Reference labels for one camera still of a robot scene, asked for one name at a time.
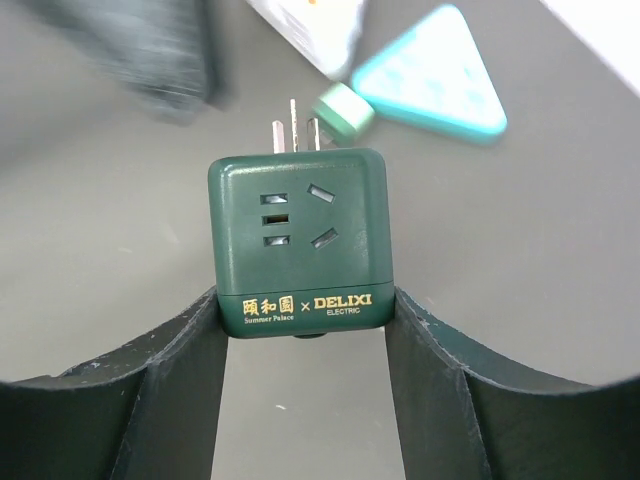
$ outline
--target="electrical socket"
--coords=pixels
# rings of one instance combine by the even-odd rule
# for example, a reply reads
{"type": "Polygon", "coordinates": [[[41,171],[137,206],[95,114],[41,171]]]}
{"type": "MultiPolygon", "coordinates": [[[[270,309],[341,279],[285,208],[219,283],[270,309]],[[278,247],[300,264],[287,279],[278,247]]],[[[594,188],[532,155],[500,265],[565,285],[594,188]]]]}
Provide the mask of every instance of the electrical socket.
{"type": "Polygon", "coordinates": [[[223,328],[236,338],[383,326],[394,285],[385,163],[367,148],[300,151],[272,124],[274,153],[217,160],[209,200],[223,328]]]}

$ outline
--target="green power adapter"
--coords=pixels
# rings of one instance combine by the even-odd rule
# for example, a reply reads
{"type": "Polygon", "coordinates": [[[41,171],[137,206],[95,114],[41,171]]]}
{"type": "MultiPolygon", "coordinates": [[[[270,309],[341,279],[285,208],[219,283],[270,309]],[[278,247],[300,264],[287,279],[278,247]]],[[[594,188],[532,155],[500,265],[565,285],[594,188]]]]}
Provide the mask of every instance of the green power adapter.
{"type": "Polygon", "coordinates": [[[312,336],[385,325],[394,283],[385,163],[367,148],[293,151],[274,122],[274,154],[209,169],[217,294],[235,338],[312,336]]]}

